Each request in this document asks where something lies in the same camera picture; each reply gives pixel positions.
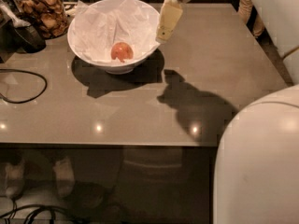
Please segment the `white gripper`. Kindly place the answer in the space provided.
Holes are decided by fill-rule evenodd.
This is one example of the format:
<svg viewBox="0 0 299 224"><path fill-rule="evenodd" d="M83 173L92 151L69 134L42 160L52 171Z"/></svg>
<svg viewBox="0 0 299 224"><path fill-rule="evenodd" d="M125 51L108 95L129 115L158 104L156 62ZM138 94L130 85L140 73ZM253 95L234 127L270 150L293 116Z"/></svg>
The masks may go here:
<svg viewBox="0 0 299 224"><path fill-rule="evenodd" d="M156 31L157 42L164 44L170 39L183 13L180 3L188 3L190 1L191 0L164 0Z"/></svg>

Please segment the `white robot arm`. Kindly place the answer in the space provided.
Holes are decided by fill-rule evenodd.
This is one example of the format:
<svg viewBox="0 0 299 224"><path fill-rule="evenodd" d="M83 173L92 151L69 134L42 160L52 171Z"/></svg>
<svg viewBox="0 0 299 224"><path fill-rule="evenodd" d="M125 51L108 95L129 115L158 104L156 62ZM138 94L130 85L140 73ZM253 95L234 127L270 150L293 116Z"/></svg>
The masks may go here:
<svg viewBox="0 0 299 224"><path fill-rule="evenodd" d="M251 0L293 85L251 103L217 152L213 224L299 224L299 0Z"/></svg>

